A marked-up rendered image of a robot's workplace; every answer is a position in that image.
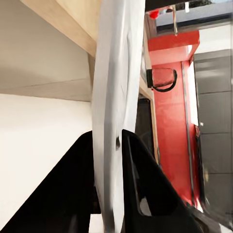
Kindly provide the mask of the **saucer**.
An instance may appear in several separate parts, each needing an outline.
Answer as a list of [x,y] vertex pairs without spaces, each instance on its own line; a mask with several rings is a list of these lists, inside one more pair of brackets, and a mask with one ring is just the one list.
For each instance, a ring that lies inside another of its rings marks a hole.
[[124,221],[122,130],[135,132],[145,0],[102,0],[91,102],[94,181],[104,233]]

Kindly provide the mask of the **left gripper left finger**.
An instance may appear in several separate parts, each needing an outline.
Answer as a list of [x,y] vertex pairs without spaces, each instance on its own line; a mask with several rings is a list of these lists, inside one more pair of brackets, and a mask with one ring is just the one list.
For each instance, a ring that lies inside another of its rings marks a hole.
[[89,131],[75,141],[0,233],[89,233],[94,186]]

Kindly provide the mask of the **electric kettle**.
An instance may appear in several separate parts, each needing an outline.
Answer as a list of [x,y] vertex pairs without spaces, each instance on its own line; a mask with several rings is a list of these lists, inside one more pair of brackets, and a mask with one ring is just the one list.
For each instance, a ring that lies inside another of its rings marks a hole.
[[[168,92],[176,84],[176,72],[174,68],[151,68],[146,70],[146,74],[148,88],[154,88],[158,92]],[[161,87],[166,88],[161,89]]]

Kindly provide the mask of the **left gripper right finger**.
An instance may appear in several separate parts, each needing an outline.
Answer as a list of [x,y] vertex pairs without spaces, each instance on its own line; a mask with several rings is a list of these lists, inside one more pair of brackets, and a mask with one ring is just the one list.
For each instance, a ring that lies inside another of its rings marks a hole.
[[[141,214],[135,163],[152,216]],[[204,233],[141,138],[122,130],[125,233]]]

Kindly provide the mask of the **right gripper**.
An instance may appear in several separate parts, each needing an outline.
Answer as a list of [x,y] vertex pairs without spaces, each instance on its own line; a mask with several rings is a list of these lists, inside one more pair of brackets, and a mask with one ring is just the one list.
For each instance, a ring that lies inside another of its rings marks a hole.
[[95,186],[94,186],[94,190],[93,190],[91,214],[101,214],[99,199],[98,199],[97,190],[96,190]]

